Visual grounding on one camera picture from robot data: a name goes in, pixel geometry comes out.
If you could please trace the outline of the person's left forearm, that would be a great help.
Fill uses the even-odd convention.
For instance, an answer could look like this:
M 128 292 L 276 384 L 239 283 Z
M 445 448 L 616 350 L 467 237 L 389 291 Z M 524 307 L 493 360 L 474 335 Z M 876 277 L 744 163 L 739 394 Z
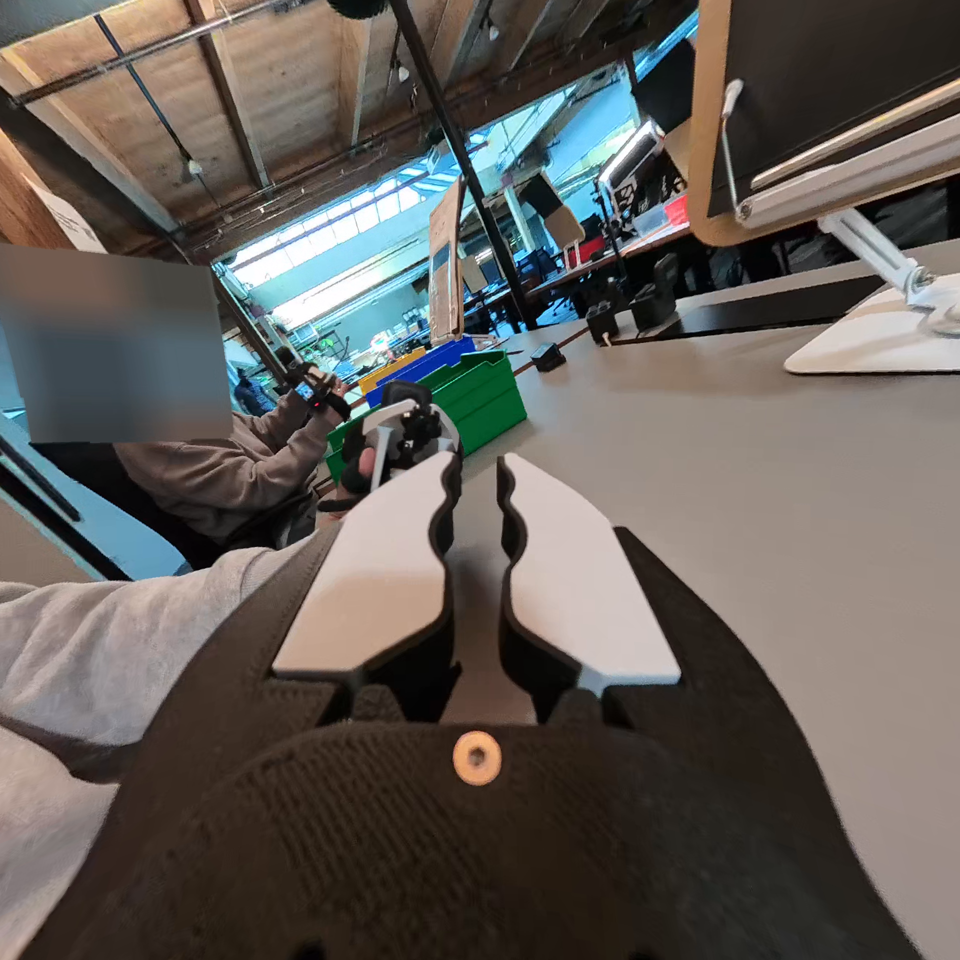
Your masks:
M 138 741 L 192 657 L 241 603 L 338 521 L 281 550 L 234 550 L 210 568 L 134 582 L 2 583 L 2 720 L 31 734 Z

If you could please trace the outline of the white wall sign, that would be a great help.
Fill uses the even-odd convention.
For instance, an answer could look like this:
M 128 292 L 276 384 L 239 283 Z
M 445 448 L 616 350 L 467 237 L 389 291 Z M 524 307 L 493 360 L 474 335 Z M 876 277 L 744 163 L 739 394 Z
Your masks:
M 30 188 L 42 201 L 61 231 L 77 250 L 104 255 L 107 253 L 91 225 L 67 200 L 33 182 L 30 183 Z

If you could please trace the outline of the black metal pole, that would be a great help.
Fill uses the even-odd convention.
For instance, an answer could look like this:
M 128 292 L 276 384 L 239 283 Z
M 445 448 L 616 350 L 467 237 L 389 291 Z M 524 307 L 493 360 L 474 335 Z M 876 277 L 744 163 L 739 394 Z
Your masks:
M 539 324 L 531 310 L 522 289 L 522 282 L 514 262 L 513 255 L 507 246 L 498 222 L 491 210 L 486 207 L 485 193 L 479 178 L 474 170 L 474 164 L 466 147 L 462 129 L 450 113 L 449 106 L 442 85 L 437 77 L 426 45 L 416 25 L 413 13 L 406 1 L 390 1 L 397 26 L 414 62 L 417 74 L 424 86 L 429 104 L 436 114 L 439 126 L 460 167 L 465 185 L 474 201 L 474 208 L 479 216 L 490 249 L 494 255 L 500 273 L 507 282 L 510 297 L 519 320 L 512 325 L 515 333 L 521 331 L 521 325 L 526 330 L 537 330 Z

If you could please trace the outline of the black monitor screen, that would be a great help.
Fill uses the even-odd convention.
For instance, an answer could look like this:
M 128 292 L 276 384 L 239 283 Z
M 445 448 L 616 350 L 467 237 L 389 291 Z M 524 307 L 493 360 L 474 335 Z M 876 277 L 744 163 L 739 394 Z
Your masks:
M 954 79 L 958 2 L 699 2 L 690 117 L 688 215 L 704 244 L 738 245 L 815 220 L 754 230 L 734 214 L 757 174 Z

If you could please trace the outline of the green storage bin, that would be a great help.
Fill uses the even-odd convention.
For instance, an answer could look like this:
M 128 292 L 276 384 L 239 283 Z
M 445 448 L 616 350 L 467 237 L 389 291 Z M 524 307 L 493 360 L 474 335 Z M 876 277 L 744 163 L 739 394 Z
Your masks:
M 416 383 L 427 386 L 433 401 L 450 417 L 460 435 L 461 456 L 474 453 L 527 417 L 509 356 L 502 350 L 465 354 L 455 366 L 443 366 Z M 378 407 L 367 407 L 366 414 Z M 325 462 L 334 482 L 342 471 L 340 448 L 346 431 L 366 414 L 328 435 Z

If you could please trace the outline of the yellow storage bin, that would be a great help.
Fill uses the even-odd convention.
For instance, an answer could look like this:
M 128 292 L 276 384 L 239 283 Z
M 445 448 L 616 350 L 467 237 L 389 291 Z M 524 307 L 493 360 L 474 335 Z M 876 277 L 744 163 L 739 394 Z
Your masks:
M 373 390 L 378 387 L 378 384 L 387 378 L 390 378 L 392 375 L 397 374 L 401 370 L 410 366 L 414 362 L 422 359 L 427 353 L 427 350 L 423 346 L 419 346 L 416 349 L 410 351 L 403 356 L 391 360 L 389 363 L 384 366 L 379 366 L 374 369 L 372 372 L 363 376 L 357 384 L 357 389 L 361 392 L 363 396 L 366 396 Z

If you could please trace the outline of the black hand-held device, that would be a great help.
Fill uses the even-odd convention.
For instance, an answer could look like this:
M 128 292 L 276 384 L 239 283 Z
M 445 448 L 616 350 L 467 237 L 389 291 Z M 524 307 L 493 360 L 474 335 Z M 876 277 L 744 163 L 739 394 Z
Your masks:
M 305 401 L 311 414 L 332 419 L 334 426 L 352 418 L 346 384 L 335 373 L 306 361 L 294 361 L 284 368 L 283 379 L 290 390 Z

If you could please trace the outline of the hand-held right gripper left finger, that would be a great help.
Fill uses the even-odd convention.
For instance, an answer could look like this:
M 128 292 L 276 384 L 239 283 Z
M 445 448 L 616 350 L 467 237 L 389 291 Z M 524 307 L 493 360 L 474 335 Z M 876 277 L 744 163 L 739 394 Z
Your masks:
M 435 453 L 348 512 L 272 662 L 278 677 L 353 679 L 439 620 L 447 569 L 431 527 L 460 465 Z

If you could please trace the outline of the white monitor stand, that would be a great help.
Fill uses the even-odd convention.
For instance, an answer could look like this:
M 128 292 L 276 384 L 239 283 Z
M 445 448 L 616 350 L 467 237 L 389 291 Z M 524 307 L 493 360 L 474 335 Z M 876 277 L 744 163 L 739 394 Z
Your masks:
M 958 165 L 954 78 L 758 173 L 738 197 L 727 124 L 741 80 L 726 89 L 721 144 L 735 219 L 759 231 L 814 218 L 886 283 L 784 362 L 795 376 L 953 375 L 959 371 L 958 272 L 906 255 L 857 210 Z

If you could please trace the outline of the plain blue storage bin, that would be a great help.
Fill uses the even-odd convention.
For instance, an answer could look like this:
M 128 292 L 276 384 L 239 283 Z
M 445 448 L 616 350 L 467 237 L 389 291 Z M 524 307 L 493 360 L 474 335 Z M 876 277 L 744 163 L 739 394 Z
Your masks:
M 421 359 L 382 380 L 373 391 L 364 395 L 367 407 L 373 410 L 382 403 L 383 392 L 387 384 L 397 380 L 420 382 L 444 366 L 455 366 L 464 355 L 475 353 L 476 344 L 473 338 L 463 337 L 460 340 L 450 340 L 441 345 L 433 346 L 426 351 Z

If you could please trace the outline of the red storage bin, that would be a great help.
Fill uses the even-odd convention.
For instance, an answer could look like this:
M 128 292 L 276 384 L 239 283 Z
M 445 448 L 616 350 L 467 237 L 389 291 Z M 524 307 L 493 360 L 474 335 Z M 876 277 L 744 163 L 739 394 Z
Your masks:
M 634 225 L 640 234 L 651 234 L 668 227 L 682 229 L 689 224 L 686 192 L 669 198 L 664 203 L 651 206 L 634 220 Z

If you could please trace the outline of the cardboard box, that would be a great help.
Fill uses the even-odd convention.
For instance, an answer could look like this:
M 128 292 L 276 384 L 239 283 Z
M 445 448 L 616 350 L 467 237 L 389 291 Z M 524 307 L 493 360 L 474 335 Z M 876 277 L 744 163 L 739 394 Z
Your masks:
M 429 216 L 428 322 L 430 345 L 464 336 L 464 282 L 459 262 L 465 183 L 458 175 Z

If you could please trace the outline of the person's grey hoodie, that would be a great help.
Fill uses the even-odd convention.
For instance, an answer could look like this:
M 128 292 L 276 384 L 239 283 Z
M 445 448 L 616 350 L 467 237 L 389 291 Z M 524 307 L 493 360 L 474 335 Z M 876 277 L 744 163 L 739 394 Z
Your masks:
M 2 958 L 23 954 L 66 893 L 118 790 L 76 777 L 42 736 L 116 745 L 100 721 L 34 717 L 2 727 Z

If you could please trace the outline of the black case with silver edges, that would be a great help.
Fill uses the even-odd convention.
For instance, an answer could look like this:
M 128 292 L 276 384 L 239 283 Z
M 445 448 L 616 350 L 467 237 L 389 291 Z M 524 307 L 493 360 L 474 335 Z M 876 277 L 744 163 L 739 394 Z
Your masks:
M 601 168 L 596 188 L 615 219 L 628 222 L 666 202 L 673 179 L 664 136 L 648 118 Z

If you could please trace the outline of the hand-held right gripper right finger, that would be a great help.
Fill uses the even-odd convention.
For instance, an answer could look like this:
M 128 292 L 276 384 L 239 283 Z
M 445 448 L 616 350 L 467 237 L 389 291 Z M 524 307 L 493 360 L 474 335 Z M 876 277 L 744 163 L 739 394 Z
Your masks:
M 497 462 L 501 664 L 530 694 L 675 686 L 678 660 L 615 526 L 516 453 Z

